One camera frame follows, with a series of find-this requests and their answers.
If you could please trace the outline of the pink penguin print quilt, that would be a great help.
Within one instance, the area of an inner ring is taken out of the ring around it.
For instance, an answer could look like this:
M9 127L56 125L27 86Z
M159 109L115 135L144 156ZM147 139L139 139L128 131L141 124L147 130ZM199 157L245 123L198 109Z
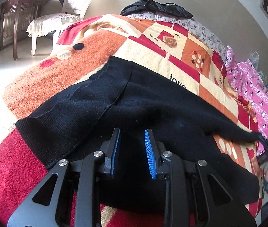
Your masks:
M237 62L233 49L227 47L225 63L231 87L248 102L248 110L256 118L258 131L268 138L268 96L264 83L250 60Z

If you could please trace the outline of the dark wooden desk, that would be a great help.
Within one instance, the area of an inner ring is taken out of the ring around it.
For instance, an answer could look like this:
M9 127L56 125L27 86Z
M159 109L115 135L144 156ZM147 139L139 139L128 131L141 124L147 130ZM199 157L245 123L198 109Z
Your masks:
M18 59L18 26L24 17L25 12L28 12L35 19L39 10L49 1L58 1L63 5L64 0L6 0L1 4L0 11L0 50L4 49L4 17L11 13L11 21L7 23L12 26L12 55L13 59Z

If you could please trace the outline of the white upholstered chair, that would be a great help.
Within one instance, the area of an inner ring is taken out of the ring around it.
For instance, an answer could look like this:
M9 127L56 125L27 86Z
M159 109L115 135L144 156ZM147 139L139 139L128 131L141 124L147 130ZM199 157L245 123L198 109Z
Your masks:
M69 25L82 21L92 0L64 0L60 13L43 15L34 19L27 28L28 36L32 38L31 55L34 56L37 38L53 35L53 46L57 43L61 32Z

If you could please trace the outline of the white floral bed sheet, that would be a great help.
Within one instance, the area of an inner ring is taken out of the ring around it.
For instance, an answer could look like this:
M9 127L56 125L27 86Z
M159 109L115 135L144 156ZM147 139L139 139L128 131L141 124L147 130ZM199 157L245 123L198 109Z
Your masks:
M160 22L170 22L178 24L193 34L197 39L202 41L208 47L218 52L223 61L226 60L227 46L224 44L217 35L210 29L194 19L185 19L183 17L175 17L161 12L140 12L127 15L133 19L151 19Z

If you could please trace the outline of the clear plastic bag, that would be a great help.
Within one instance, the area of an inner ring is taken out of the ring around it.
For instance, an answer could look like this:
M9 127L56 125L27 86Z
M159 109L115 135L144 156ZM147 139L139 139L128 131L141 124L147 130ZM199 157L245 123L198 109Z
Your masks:
M259 54L258 54L258 52L254 51L252 54L250 54L249 60L251 61L255 70L258 70L258 67L259 67Z

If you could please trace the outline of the black knit pants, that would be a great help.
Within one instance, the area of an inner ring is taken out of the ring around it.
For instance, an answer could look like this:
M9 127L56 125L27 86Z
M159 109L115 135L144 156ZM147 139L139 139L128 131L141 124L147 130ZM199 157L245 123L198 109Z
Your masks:
M256 202L259 180L218 149L214 136L254 142L258 133L238 127L215 107L140 66L111 56L88 80L72 85L16 123L47 169L59 160L83 159L120 129L117 171L100 182L100 202L138 213L162 213L165 183L152 180L144 131L184 160L207 161L244 204Z

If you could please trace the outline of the black shiny garment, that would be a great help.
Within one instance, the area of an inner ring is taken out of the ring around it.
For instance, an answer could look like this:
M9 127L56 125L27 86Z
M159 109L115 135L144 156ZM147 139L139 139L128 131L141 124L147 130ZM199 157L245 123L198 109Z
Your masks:
M140 12L161 12L164 14L172 15L175 17L183 17L185 19L192 19L193 15L185 8L175 3L158 3L154 0L139 0L133 4L130 4L122 9L120 15L128 16Z

